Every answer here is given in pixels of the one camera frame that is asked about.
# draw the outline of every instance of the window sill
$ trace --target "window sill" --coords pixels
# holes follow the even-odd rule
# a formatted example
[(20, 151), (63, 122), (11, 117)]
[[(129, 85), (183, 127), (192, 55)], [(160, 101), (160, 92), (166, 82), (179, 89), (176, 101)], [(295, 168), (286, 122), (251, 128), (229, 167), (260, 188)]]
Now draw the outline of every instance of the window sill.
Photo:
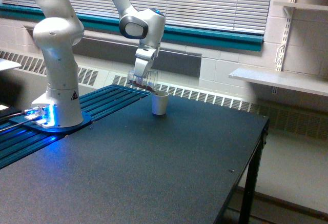
[[(0, 5), (0, 16), (33, 21), (41, 21), (45, 18), (39, 8), (14, 5)], [(77, 16), (86, 28), (119, 32), (119, 20), (116, 18), (86, 14), (77, 14)], [(165, 26), (163, 39), (177, 44), (193, 43), (203, 46), (218, 46), (250, 51), (261, 51), (263, 44), (263, 36), (170, 25)]]

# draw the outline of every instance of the radiator vent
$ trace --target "radiator vent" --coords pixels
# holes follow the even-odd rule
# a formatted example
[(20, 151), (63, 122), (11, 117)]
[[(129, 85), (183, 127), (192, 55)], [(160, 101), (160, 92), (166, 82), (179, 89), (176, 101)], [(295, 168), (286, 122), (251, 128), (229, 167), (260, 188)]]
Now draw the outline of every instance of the radiator vent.
[[(31, 56), (20, 55), (16, 53), (0, 51), (0, 58), (19, 63), (20, 70), (33, 72), (41, 75), (47, 75), (46, 64), (43, 59)], [(98, 77), (99, 71), (78, 68), (78, 82), (87, 86), (93, 86)]]
[[(115, 75), (112, 84), (132, 87), (125, 76)], [(270, 117), (270, 129), (278, 129), (294, 134), (322, 140), (328, 139), (328, 117), (315, 113), (301, 113), (298, 110), (254, 104), (241, 98), (218, 95), (217, 93), (185, 88), (167, 83), (158, 83), (157, 90), (167, 91), (174, 96), (193, 99), (231, 109), (251, 112)]]

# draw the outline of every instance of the cable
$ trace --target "cable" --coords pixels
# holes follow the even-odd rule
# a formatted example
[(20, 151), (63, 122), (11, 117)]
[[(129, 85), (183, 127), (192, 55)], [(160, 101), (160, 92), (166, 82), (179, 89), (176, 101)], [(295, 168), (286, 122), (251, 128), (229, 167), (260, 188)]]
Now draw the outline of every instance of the cable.
[(18, 127), (18, 126), (20, 126), (20, 125), (22, 125), (22, 124), (28, 123), (29, 121), (35, 121), (35, 120), (40, 120), (40, 119), (42, 119), (42, 116), (37, 116), (37, 117), (34, 118), (34, 119), (26, 120), (26, 121), (24, 121), (24, 122), (22, 122), (22, 123), (17, 123), (17, 124), (15, 124), (15, 125), (13, 125), (13, 126), (3, 128), (3, 129), (0, 130), (0, 133), (5, 132), (5, 131), (7, 131), (7, 130), (9, 130), (9, 129), (12, 129), (12, 128), (15, 128), (15, 127)]
[(0, 123), (2, 123), (3, 121), (8, 120), (10, 118), (13, 118), (15, 116), (19, 116), (19, 115), (25, 115), (25, 113), (24, 112), (19, 112), (19, 113), (15, 113), (15, 114), (11, 114), (11, 115), (6, 115), (6, 116), (0, 118)]

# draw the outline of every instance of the wall shelf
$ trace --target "wall shelf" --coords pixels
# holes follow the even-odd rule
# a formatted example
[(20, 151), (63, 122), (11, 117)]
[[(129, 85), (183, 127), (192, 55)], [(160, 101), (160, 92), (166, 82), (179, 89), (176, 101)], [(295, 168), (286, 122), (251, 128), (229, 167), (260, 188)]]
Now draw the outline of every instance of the wall shelf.
[(0, 58), (0, 71), (21, 67), (20, 64)]
[(238, 68), (229, 77), (267, 86), (328, 96), (328, 79), (319, 77), (258, 67)]
[(324, 5), (310, 5), (301, 3), (287, 3), (287, 2), (273, 2), (274, 5), (280, 5), (289, 8), (295, 8), (299, 10), (317, 10), (317, 11), (328, 11), (328, 6)]

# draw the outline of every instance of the white robotic arm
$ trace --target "white robotic arm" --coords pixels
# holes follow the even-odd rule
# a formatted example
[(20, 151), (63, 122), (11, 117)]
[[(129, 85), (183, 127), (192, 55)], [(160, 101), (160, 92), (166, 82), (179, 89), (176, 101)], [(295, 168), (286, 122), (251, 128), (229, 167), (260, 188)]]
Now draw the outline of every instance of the white robotic arm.
[(35, 26), (33, 37), (42, 49), (48, 80), (46, 92), (32, 103), (45, 110), (44, 119), (37, 123), (44, 128), (75, 126), (83, 121), (83, 116), (72, 46), (82, 39), (84, 27), (69, 0), (35, 1), (46, 16)]
[(126, 38), (140, 39), (134, 75), (145, 78), (158, 56), (165, 27), (164, 15), (156, 9), (137, 11), (129, 0), (112, 0), (119, 13), (119, 30)]

